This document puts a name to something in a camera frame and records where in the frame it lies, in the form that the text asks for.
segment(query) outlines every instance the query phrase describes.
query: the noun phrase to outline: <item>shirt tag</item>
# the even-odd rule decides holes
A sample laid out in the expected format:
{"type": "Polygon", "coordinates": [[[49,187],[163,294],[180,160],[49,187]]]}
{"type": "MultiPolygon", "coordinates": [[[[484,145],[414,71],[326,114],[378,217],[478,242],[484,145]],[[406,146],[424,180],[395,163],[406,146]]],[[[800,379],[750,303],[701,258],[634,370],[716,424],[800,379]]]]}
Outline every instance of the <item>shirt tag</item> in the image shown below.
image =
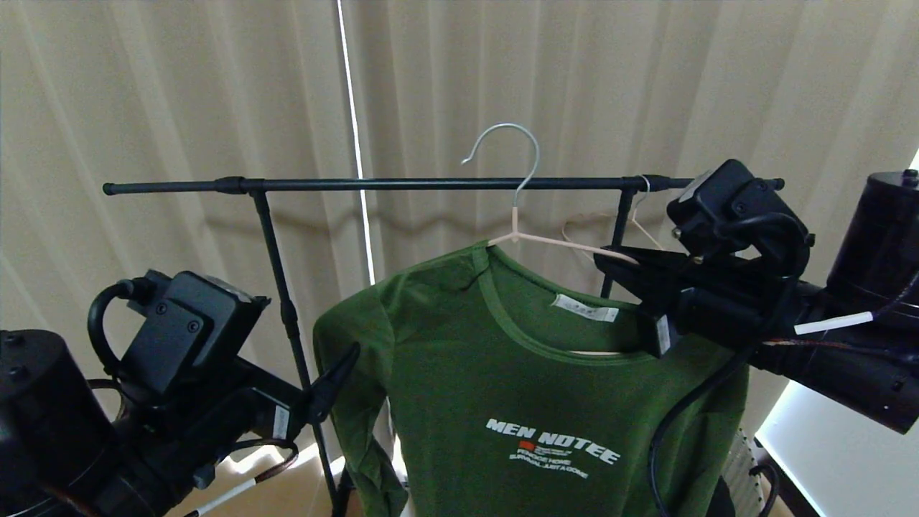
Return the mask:
{"type": "Polygon", "coordinates": [[[670,324],[667,322],[667,315],[661,316],[657,320],[657,344],[660,347],[661,356],[663,357],[670,350],[670,324]]]}
{"type": "Polygon", "coordinates": [[[275,406],[275,429],[272,433],[274,438],[287,440],[287,431],[290,424],[290,411],[281,406],[275,406]]]}
{"type": "Polygon", "coordinates": [[[588,307],[578,302],[570,296],[559,293],[552,302],[552,306],[559,307],[578,316],[593,319],[594,321],[606,321],[612,323],[616,321],[619,310],[616,307],[588,307]]]}

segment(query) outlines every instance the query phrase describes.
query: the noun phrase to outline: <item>black cylinder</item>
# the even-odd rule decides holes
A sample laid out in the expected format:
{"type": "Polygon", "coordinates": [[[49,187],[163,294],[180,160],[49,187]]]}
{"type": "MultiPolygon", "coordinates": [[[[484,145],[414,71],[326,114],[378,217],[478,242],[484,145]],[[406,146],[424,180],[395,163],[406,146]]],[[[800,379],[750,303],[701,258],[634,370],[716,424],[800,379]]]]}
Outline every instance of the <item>black cylinder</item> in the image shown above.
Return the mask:
{"type": "Polygon", "coordinates": [[[58,505],[39,480],[92,493],[112,441],[113,428],[60,336],[0,332],[0,513],[54,514],[58,505]]]}
{"type": "MultiPolygon", "coordinates": [[[[839,312],[880,309],[900,294],[919,268],[919,178],[916,171],[868,177],[845,241],[826,281],[839,312]]],[[[919,290],[878,323],[919,328],[919,290]]]]}

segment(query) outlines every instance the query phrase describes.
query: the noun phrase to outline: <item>white panel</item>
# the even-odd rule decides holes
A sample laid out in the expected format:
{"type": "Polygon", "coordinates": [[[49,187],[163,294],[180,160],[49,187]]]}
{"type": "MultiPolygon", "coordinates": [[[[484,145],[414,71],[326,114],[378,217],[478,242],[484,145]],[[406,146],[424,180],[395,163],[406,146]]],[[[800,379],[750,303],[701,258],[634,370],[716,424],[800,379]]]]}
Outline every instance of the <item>white panel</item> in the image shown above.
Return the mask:
{"type": "MultiPolygon", "coordinates": [[[[61,333],[99,377],[93,297],[148,268],[193,270],[275,298],[242,355],[297,384],[252,200],[102,184],[355,177],[335,2],[4,2],[0,52],[3,328],[61,333]]],[[[358,197],[269,199],[314,377],[314,319],[369,284],[358,197]]],[[[116,353],[140,323],[112,304],[116,353]]]]}
{"type": "Polygon", "coordinates": [[[791,383],[756,438],[827,517],[910,517],[919,430],[900,435],[791,383]]]}
{"type": "MultiPolygon", "coordinates": [[[[475,138],[500,121],[539,138],[539,174],[694,177],[738,158],[782,192],[817,235],[806,279],[822,283],[867,174],[919,147],[919,6],[885,2],[346,3],[365,174],[513,177],[528,170],[521,134],[475,138]]],[[[639,220],[677,249],[666,193],[639,220]]],[[[509,226],[511,192],[369,196],[378,277],[509,226]]],[[[531,191],[525,231],[611,237],[617,194],[531,191]]],[[[651,242],[630,227],[626,243],[651,242]]],[[[595,293],[600,275],[568,249],[523,243],[537,273],[595,293]]],[[[622,291],[619,298],[628,298],[622,291]]],[[[755,430],[783,379],[754,373],[744,425],[755,430]]]]}

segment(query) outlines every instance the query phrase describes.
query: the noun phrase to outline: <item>screw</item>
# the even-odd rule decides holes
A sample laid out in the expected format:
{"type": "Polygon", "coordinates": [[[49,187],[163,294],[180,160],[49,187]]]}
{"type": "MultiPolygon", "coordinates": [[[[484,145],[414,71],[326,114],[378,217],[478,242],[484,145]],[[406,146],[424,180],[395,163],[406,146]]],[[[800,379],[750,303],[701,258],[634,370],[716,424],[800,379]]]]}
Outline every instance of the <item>screw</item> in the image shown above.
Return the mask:
{"type": "Polygon", "coordinates": [[[28,368],[25,366],[14,366],[9,369],[9,378],[14,381],[21,381],[28,377],[28,368]]]}

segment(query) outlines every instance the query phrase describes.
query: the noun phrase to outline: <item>shirt sleeve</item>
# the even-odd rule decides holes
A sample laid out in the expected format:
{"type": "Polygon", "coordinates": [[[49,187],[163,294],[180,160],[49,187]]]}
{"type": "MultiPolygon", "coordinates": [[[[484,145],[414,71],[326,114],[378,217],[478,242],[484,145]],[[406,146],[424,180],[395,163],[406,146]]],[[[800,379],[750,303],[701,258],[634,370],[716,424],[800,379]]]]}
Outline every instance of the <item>shirt sleeve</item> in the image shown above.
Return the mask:
{"type": "Polygon", "coordinates": [[[371,287],[336,305],[316,321],[312,345],[320,371],[360,344],[354,371],[332,408],[335,434],[367,517],[398,517],[408,495],[373,427],[387,396],[394,339],[377,290],[371,287]]]}

